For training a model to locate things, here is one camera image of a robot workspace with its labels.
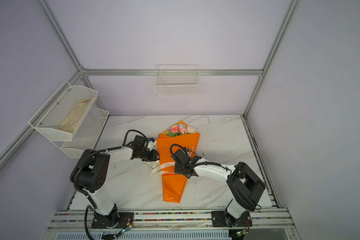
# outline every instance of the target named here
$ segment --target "slotted metal panel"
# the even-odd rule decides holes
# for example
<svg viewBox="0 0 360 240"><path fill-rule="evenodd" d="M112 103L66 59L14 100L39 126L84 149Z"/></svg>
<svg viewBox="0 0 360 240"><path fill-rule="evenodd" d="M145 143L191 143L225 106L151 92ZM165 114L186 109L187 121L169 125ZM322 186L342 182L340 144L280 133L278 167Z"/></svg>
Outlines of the slotted metal panel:
<svg viewBox="0 0 360 240"><path fill-rule="evenodd" d="M99 232L91 233L92 238L101 239L102 235L116 234L118 232ZM86 233L83 232L59 232L56 240L64 239L88 239ZM183 239L183 240L229 240L228 230L179 230L179 231L129 231L123 234L119 239Z"/></svg>

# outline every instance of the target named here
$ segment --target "white wall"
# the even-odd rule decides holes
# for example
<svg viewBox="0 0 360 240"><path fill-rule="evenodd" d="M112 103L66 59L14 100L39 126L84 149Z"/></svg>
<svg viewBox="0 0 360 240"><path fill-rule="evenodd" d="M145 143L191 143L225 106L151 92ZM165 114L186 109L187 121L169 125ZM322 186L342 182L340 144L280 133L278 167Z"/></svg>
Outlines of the white wall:
<svg viewBox="0 0 360 240"><path fill-rule="evenodd" d="M249 121L301 238L360 239L360 0L303 0Z"/></svg>
<svg viewBox="0 0 360 240"><path fill-rule="evenodd" d="M34 0L0 1L0 153L74 72ZM73 191L74 165L34 134L0 175L0 239L42 238Z"/></svg>
<svg viewBox="0 0 360 240"><path fill-rule="evenodd" d="M197 96L156 97L155 76L90 76L110 115L242 114L257 76L200 76Z"/></svg>
<svg viewBox="0 0 360 240"><path fill-rule="evenodd" d="M290 0L49 0L85 68L262 69Z"/></svg>

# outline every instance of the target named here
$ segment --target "white wire basket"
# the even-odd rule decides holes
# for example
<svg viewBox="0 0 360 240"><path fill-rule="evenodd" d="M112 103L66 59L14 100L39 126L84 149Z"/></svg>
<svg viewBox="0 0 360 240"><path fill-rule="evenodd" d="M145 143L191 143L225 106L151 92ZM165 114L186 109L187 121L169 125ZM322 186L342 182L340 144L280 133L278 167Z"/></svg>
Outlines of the white wire basket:
<svg viewBox="0 0 360 240"><path fill-rule="evenodd" d="M84 86L71 86L68 82L65 82L63 85L67 85L67 89L41 118L41 120L34 126L31 123L34 118L33 116L28 122L49 141L72 141L77 133L77 130L80 128L83 120L86 118L89 110L91 110L97 99L98 92L96 90L86 88ZM59 130L58 128L60 124L69 114L72 106L81 99L87 98L92 98L92 100L87 104L87 108L81 118L79 116L79 122L74 130L71 130L70 132Z"/></svg>
<svg viewBox="0 0 360 240"><path fill-rule="evenodd" d="M85 150L94 149L108 115L108 111L92 107L72 141L63 142L59 148L71 158L80 158Z"/></svg>
<svg viewBox="0 0 360 240"><path fill-rule="evenodd" d="M197 68L197 65L158 65L156 96L197 95L199 92Z"/></svg>

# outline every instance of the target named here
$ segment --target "white marble table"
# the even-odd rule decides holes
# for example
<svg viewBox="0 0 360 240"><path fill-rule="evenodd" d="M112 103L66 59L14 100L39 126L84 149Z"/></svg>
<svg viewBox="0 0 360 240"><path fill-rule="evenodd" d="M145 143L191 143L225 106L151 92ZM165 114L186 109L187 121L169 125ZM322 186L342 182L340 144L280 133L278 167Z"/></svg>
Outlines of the white marble table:
<svg viewBox="0 0 360 240"><path fill-rule="evenodd" d="M129 129L157 138L179 120L200 133L196 151L199 156L222 164L245 162L262 179L240 115L110 116L96 149L120 146ZM127 142L135 135L130 132ZM164 202L161 175L150 174L145 162L138 159L110 164L105 187L120 210L224 209L233 198L226 183L207 177L191 177L179 204ZM69 209L85 210L88 204L86 197L77 193ZM263 208L272 206L267 190L259 205Z"/></svg>

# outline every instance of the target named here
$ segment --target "pink flower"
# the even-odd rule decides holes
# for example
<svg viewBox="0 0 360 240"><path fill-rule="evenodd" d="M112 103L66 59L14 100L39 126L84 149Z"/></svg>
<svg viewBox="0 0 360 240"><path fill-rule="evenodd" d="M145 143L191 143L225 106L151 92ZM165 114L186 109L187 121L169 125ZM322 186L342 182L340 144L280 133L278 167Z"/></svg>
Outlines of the pink flower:
<svg viewBox="0 0 360 240"><path fill-rule="evenodd" d="M187 134L187 129L186 128L180 128L180 132L182 133L182 134Z"/></svg>
<svg viewBox="0 0 360 240"><path fill-rule="evenodd" d="M179 131L179 126L173 125L169 131L171 131L171 132L178 132L178 131Z"/></svg>

